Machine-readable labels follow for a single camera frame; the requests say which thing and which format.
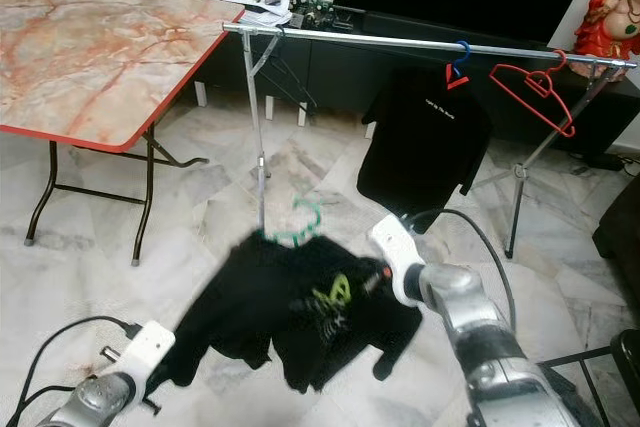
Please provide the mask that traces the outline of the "black shirt green print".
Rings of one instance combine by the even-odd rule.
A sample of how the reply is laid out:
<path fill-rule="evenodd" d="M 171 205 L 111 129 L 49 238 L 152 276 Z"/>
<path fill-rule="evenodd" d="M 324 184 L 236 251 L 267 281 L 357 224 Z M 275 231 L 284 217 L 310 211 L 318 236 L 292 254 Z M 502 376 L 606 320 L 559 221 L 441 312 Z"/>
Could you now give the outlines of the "black shirt green print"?
<path fill-rule="evenodd" d="M 275 351 L 289 389 L 306 394 L 323 390 L 361 351 L 376 348 L 372 376 L 385 380 L 419 331 L 422 313 L 396 296 L 366 294 L 361 259 L 376 258 L 326 236 L 285 247 L 251 232 L 180 318 L 156 387 L 191 385 L 210 350 L 252 369 Z"/>

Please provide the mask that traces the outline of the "green plastic clothes hanger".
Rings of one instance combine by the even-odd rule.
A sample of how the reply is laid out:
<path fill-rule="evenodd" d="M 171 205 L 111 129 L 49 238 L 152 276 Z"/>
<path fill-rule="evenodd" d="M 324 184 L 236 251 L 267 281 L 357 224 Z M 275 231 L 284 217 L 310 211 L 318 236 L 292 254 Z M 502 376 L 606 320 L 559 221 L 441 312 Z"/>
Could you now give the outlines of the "green plastic clothes hanger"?
<path fill-rule="evenodd" d="M 268 234 L 265 234 L 265 238 L 270 241 L 276 241 L 276 243 L 288 243 L 292 247 L 300 247 L 308 239 L 315 238 L 319 234 L 321 223 L 323 223 L 323 208 L 316 200 L 305 197 L 294 198 L 291 208 L 298 209 L 300 207 L 310 209 L 312 218 L 306 225 L 303 225 L 300 229 L 268 232 Z"/>

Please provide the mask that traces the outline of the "red laughing Buddha statue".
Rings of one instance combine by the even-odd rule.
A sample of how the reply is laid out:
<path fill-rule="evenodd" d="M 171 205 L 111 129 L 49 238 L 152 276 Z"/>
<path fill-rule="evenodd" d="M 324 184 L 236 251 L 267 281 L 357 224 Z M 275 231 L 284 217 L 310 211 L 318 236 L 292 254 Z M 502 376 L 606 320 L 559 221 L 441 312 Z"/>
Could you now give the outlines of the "red laughing Buddha statue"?
<path fill-rule="evenodd" d="M 573 52 L 614 60 L 640 55 L 640 0 L 590 0 Z"/>

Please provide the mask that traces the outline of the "stack of white papers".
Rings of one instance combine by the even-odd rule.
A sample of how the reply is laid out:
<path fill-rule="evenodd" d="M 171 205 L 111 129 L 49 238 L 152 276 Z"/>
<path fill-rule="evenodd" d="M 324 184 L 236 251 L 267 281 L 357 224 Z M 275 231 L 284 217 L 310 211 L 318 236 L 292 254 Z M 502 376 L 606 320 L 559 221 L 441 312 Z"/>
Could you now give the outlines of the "stack of white papers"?
<path fill-rule="evenodd" d="M 291 0 L 224 0 L 244 6 L 239 24 L 278 28 L 291 23 Z"/>

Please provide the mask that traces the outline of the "blue hook clothes hanger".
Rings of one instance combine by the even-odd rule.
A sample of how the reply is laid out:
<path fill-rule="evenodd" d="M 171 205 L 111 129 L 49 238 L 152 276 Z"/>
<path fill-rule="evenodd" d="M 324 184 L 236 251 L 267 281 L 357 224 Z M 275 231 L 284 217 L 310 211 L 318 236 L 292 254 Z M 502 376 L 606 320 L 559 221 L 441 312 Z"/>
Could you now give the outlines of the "blue hook clothes hanger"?
<path fill-rule="evenodd" d="M 462 65 L 462 63 L 465 63 L 468 58 L 470 58 L 471 44 L 467 43 L 466 40 L 457 40 L 456 44 L 462 47 L 462 55 L 456 58 L 456 60 L 451 61 L 451 63 L 449 63 L 449 66 L 451 66 L 453 75 L 456 76 L 456 78 L 462 78 L 463 74 L 460 70 L 460 66 Z"/>

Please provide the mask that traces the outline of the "black TV console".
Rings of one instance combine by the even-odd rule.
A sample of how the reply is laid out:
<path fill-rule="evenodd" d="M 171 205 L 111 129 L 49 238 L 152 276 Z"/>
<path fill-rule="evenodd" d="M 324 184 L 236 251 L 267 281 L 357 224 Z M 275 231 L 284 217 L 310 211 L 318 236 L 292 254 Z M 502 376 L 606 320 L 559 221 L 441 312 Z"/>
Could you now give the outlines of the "black TV console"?
<path fill-rule="evenodd" d="M 357 14 L 353 19 L 353 33 L 369 37 L 394 37 L 438 42 L 466 40 L 475 46 L 499 46 L 520 49 L 545 49 L 535 40 L 518 40 L 449 28 L 385 14 Z M 397 69 L 416 67 L 444 67 L 445 62 L 456 60 L 460 52 L 408 49 L 385 46 L 353 46 L 353 44 L 285 38 L 288 40 L 288 60 L 298 78 L 320 106 L 320 112 L 347 111 L 365 113 L 376 93 L 387 84 Z M 507 62 L 530 71 L 552 66 L 549 61 L 532 58 L 504 58 L 500 56 L 471 55 L 462 63 L 463 75 L 471 79 L 474 94 L 493 121 L 494 138 L 504 142 L 536 145 L 550 134 L 550 126 L 532 115 L 515 99 L 509 97 L 489 78 L 497 63 Z M 284 97 L 259 71 L 255 80 L 257 93 Z M 553 148 L 579 154 L 598 154 L 611 148 L 614 140 L 625 133 L 632 121 L 640 120 L 640 88 L 628 79 L 613 81 L 575 116 L 576 135 L 558 138 Z"/>

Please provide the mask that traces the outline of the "black T-shirt white text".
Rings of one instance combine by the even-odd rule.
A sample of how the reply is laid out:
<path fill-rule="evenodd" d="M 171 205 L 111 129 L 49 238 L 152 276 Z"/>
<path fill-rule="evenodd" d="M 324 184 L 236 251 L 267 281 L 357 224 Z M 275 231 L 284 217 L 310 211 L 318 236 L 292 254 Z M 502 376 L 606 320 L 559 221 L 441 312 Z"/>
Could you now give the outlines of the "black T-shirt white text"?
<path fill-rule="evenodd" d="M 454 69 L 397 69 L 362 119 L 375 129 L 356 188 L 394 215 L 443 208 L 470 193 L 493 121 Z"/>

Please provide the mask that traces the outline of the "red plastic clothes hanger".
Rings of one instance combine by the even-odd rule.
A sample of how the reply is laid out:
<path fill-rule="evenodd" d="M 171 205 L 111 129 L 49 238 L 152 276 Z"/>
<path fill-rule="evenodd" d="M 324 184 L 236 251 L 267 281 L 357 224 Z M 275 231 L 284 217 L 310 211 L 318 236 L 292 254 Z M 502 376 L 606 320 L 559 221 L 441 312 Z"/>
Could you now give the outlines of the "red plastic clothes hanger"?
<path fill-rule="evenodd" d="M 534 113 L 544 124 L 552 127 L 553 133 L 564 138 L 572 138 L 576 135 L 575 119 L 570 112 L 570 107 L 564 103 L 561 95 L 554 88 L 553 72 L 562 70 L 567 66 L 568 60 L 566 52 L 562 49 L 554 49 L 559 56 L 559 63 L 556 66 L 545 70 L 530 71 L 522 69 L 520 66 L 511 63 L 498 63 L 489 72 L 489 78 L 498 85 L 504 93 L 515 99 L 517 103 L 524 106 L 526 110 Z M 559 107 L 564 113 L 564 125 L 561 126 L 549 119 L 541 107 Z"/>

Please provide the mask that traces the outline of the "silver metal clothes rack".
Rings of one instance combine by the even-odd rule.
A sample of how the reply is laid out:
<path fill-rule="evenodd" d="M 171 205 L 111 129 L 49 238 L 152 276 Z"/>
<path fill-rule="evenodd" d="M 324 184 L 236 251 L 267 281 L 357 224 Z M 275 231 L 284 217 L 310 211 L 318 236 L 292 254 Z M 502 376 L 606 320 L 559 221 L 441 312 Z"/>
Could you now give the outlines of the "silver metal clothes rack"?
<path fill-rule="evenodd" d="M 265 207 L 265 186 L 268 170 L 266 170 L 265 149 L 262 147 L 262 127 L 260 125 L 261 115 L 259 113 L 259 98 L 256 92 L 256 75 L 257 72 L 265 65 L 271 51 L 278 43 L 276 38 L 298 38 L 308 40 L 323 40 L 323 42 L 356 44 L 356 46 L 385 46 L 394 48 L 408 49 L 433 49 L 433 51 L 449 51 L 461 52 L 462 47 L 456 42 L 438 42 L 438 40 L 417 40 L 402 39 L 389 37 L 369 37 L 369 35 L 334 33 L 334 31 L 315 31 L 303 29 L 289 29 L 283 26 L 257 26 L 239 23 L 227 23 L 223 26 L 224 31 L 233 31 L 241 35 L 242 51 L 244 58 L 244 76 L 246 76 L 248 98 L 250 98 L 250 112 L 253 129 L 255 129 L 257 158 L 256 165 L 253 166 L 252 172 L 256 176 L 255 198 L 257 202 L 257 226 L 265 226 L 265 213 L 268 209 Z M 516 49 L 507 47 L 494 46 L 475 46 L 471 44 L 471 55 L 490 55 L 500 57 L 522 58 L 522 60 L 548 60 L 559 62 L 559 56 L 554 51 L 539 51 L 539 49 Z M 579 115 L 580 112 L 588 107 L 591 99 L 594 99 L 599 92 L 602 92 L 607 80 L 613 78 L 614 75 L 623 75 L 625 72 L 640 69 L 640 63 L 631 61 L 617 60 L 617 58 L 591 57 L 586 55 L 566 55 L 568 63 L 586 63 L 591 69 L 599 69 L 603 67 L 602 75 L 594 76 L 588 79 L 588 89 L 582 94 L 579 102 L 570 111 L 573 116 Z M 506 243 L 506 257 L 512 259 L 515 257 L 515 247 L 518 229 L 518 217 L 520 217 L 522 195 L 524 195 L 525 185 L 530 183 L 530 175 L 527 174 L 527 168 L 532 166 L 535 159 L 544 152 L 545 148 L 553 142 L 557 134 L 549 134 L 529 157 L 522 163 L 517 163 L 512 175 L 518 179 L 517 188 L 515 190 L 515 208 L 513 208 L 511 226 L 509 226 L 509 240 Z"/>

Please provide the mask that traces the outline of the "dark fabric sofa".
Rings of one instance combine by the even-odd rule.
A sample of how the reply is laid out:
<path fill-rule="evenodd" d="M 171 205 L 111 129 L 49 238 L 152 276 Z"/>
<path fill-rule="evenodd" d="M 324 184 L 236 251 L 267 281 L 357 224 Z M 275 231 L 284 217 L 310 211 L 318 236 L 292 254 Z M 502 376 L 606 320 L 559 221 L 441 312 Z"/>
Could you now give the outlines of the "dark fabric sofa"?
<path fill-rule="evenodd" d="M 600 257 L 616 264 L 632 294 L 640 296 L 640 176 L 613 200 L 591 240 Z"/>

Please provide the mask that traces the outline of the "marble-top red-edged folding table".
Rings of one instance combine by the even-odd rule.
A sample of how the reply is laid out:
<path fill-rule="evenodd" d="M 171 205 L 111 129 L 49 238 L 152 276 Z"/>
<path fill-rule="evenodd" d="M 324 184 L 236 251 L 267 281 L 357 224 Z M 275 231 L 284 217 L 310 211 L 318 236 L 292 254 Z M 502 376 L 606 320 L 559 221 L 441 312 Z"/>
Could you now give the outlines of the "marble-top red-edged folding table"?
<path fill-rule="evenodd" d="M 1 206 L 3 216 L 28 215 L 26 244 L 35 243 L 52 195 L 68 190 L 59 179 L 61 145 L 133 158 L 141 144 L 145 190 L 131 253 L 140 263 L 156 167 L 198 165 L 165 149 L 157 124 L 243 14 L 223 0 L 0 0 L 0 130 L 47 152 L 42 188 L 1 185 L 1 194 L 29 194 Z"/>

